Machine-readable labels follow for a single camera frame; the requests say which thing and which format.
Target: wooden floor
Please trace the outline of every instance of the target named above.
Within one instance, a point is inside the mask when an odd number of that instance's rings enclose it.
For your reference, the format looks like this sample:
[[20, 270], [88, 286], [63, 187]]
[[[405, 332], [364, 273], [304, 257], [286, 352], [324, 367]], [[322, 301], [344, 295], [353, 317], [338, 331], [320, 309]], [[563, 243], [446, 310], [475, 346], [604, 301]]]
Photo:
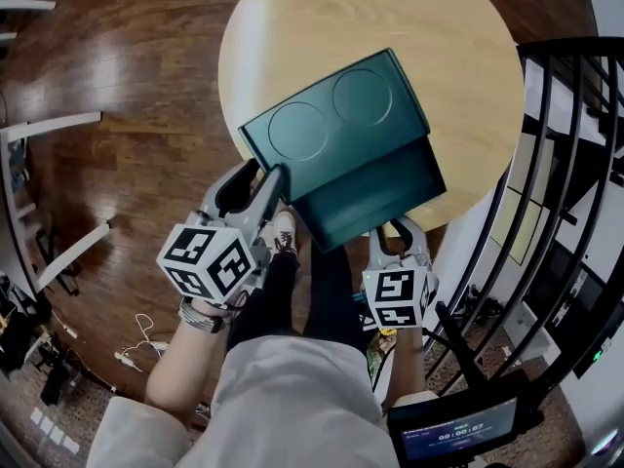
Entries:
[[[171, 337], [179, 296], [155, 257], [172, 226], [240, 160], [216, 82], [221, 35], [238, 0], [57, 1], [50, 13], [13, 13], [4, 24], [19, 32], [1, 64], [7, 123], [105, 112], [98, 126], [29, 143], [30, 191], [66, 245], [113, 220], [111, 237], [80, 259], [81, 294], [69, 297], [54, 282], [50, 298], [79, 335], [61, 333], [63, 341], [118, 390], [139, 398], [146, 374], [123, 368], [113, 353], [141, 340], [139, 312], [155, 321], [154, 339]], [[491, 1], [518, 42], [596, 33], [589, 0]], [[441, 234], [433, 236], [432, 249]], [[366, 241], [348, 250], [357, 282]], [[309, 286], [307, 255], [304, 248], [297, 299]], [[132, 357], [147, 371], [156, 362], [150, 349]]]

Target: digital display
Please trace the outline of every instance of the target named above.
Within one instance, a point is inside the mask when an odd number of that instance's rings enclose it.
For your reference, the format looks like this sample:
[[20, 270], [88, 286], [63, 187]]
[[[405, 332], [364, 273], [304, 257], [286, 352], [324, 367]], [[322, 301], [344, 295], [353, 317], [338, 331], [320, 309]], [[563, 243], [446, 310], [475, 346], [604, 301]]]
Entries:
[[448, 454], [496, 439], [511, 432], [516, 399], [453, 421], [401, 432], [409, 460]]

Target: white trim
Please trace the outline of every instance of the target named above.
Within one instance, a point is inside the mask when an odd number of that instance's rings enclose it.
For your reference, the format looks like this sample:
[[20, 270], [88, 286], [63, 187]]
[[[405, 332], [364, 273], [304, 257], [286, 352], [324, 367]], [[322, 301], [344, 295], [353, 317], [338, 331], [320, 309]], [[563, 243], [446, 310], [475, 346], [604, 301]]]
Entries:
[[74, 114], [72, 116], [62, 116], [60, 118], [52, 118], [50, 120], [38, 121], [35, 123], [13, 125], [0, 130], [0, 134], [7, 134], [9, 142], [15, 142], [21, 138], [38, 136], [53, 130], [73, 127], [75, 125], [84, 125], [86, 123], [95, 123], [101, 120], [101, 111], [91, 113]]
[[63, 269], [67, 268], [73, 261], [76, 260], [76, 258], [78, 258], [78, 256], [83, 254], [101, 238], [107, 236], [109, 232], [110, 225], [108, 225], [108, 223], [103, 223], [100, 227], [97, 227], [78, 241], [69, 250], [59, 255], [56, 260], [54, 260], [41, 272], [41, 276], [39, 276], [38, 280], [39, 290], [41, 291], [48, 286], [52, 280], [63, 271]]
[[20, 208], [18, 210], [18, 220], [21, 220], [28, 214], [32, 214], [35, 210], [37, 210], [37, 205], [35, 205], [34, 203], [30, 203], [29, 205], [26, 205], [25, 207]]
[[56, 6], [48, 0], [0, 0], [0, 11], [51, 11]]

